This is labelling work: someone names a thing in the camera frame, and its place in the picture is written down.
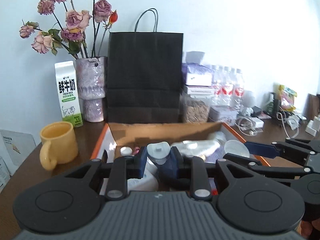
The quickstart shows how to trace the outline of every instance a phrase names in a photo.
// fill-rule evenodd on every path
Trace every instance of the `green leaf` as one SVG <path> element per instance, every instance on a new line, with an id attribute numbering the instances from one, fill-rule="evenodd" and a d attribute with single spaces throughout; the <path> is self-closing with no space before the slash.
<path id="1" fill-rule="evenodd" d="M 57 53 L 58 53 L 58 51 L 57 51 L 55 48 L 52 48 L 52 49 L 51 49 L 51 52 L 52 52 L 52 54 L 55 55 L 55 56 L 56 56 Z"/>
<path id="2" fill-rule="evenodd" d="M 58 49 L 61 49 L 62 48 L 62 45 L 61 45 L 61 43 L 60 42 L 57 42 L 57 41 L 53 41 L 53 47 L 56 49 L 56 48 L 58 48 Z"/>
<path id="3" fill-rule="evenodd" d="M 28 26 L 32 26 L 33 28 L 38 28 L 39 27 L 39 23 L 35 23 L 35 22 L 27 22 L 26 25 Z"/>
<path id="4" fill-rule="evenodd" d="M 69 49 L 70 49 L 69 54 L 77 54 L 77 53 L 79 53 L 80 52 L 79 43 L 74 42 L 74 41 L 69 41 Z"/>
<path id="5" fill-rule="evenodd" d="M 59 35 L 60 30 L 57 29 L 50 29 L 48 30 L 48 33 L 51 35 Z"/>
<path id="6" fill-rule="evenodd" d="M 81 43 L 82 43 L 83 47 L 84 47 L 85 49 L 87 49 L 87 44 L 86 44 L 84 41 L 81 41 Z"/>
<path id="7" fill-rule="evenodd" d="M 57 29 L 50 29 L 50 30 L 48 30 L 48 33 L 49 33 L 50 35 L 52 35 L 52 37 L 53 37 L 55 40 L 61 42 L 62 39 L 61 39 L 60 36 L 59 36 L 59 32 L 60 32 L 60 30 L 57 30 Z"/>
<path id="8" fill-rule="evenodd" d="M 46 32 L 41 32 L 43 36 L 49 36 L 50 34 L 49 33 L 46 33 Z"/>

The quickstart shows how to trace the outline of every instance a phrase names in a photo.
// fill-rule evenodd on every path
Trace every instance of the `bag handle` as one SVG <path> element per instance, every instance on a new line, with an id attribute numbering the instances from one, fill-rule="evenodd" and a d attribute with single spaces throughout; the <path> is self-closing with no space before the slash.
<path id="1" fill-rule="evenodd" d="M 157 30 L 158 30 L 158 19 L 159 19 L 159 15 L 158 15 L 158 11 L 157 11 L 156 8 L 150 8 L 150 9 L 148 9 L 148 10 L 145 10 L 145 11 L 141 14 L 141 16 L 139 17 L 139 19 L 138 19 L 138 21 L 137 21 L 137 23 L 136 23 L 136 26 L 134 27 L 134 32 L 137 31 L 137 28 L 138 28 L 138 24 L 139 24 L 140 19 L 141 19 L 142 16 L 143 16 L 146 12 L 148 12 L 148 11 L 153 12 L 153 14 L 155 15 L 155 26 L 153 27 L 153 32 L 157 32 Z"/>

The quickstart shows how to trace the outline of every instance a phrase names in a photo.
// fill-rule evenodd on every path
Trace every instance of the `black paper bag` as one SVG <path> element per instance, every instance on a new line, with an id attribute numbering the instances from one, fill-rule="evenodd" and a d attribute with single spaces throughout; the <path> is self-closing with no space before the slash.
<path id="1" fill-rule="evenodd" d="M 183 33 L 157 32 L 155 18 L 153 32 L 137 32 L 138 20 L 134 32 L 110 33 L 109 122 L 178 121 Z"/>
<path id="2" fill-rule="evenodd" d="M 182 42 L 183 33 L 110 33 L 107 87 L 179 91 Z"/>

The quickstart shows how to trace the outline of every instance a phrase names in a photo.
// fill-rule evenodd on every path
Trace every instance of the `red label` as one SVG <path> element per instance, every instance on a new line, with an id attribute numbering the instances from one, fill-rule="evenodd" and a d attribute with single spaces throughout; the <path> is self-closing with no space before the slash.
<path id="1" fill-rule="evenodd" d="M 224 87 L 222 88 L 222 93 L 224 95 L 232 95 L 232 91 L 233 91 L 233 84 L 231 83 L 225 84 Z"/>
<path id="2" fill-rule="evenodd" d="M 219 95 L 221 92 L 221 86 L 219 84 L 214 84 L 211 86 L 213 88 L 213 94 Z"/>
<path id="3" fill-rule="evenodd" d="M 243 89 L 243 88 L 236 88 L 236 90 L 235 90 L 235 94 L 236 94 L 238 97 L 242 97 L 243 92 L 244 92 L 244 89 Z"/>

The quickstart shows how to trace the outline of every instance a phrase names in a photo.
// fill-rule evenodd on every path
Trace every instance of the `flower vase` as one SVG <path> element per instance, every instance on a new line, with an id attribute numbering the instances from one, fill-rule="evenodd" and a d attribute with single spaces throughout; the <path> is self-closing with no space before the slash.
<path id="1" fill-rule="evenodd" d="M 83 117 L 88 122 L 102 122 L 102 99 L 105 94 L 106 57 L 76 60 L 78 95 L 83 103 Z"/>

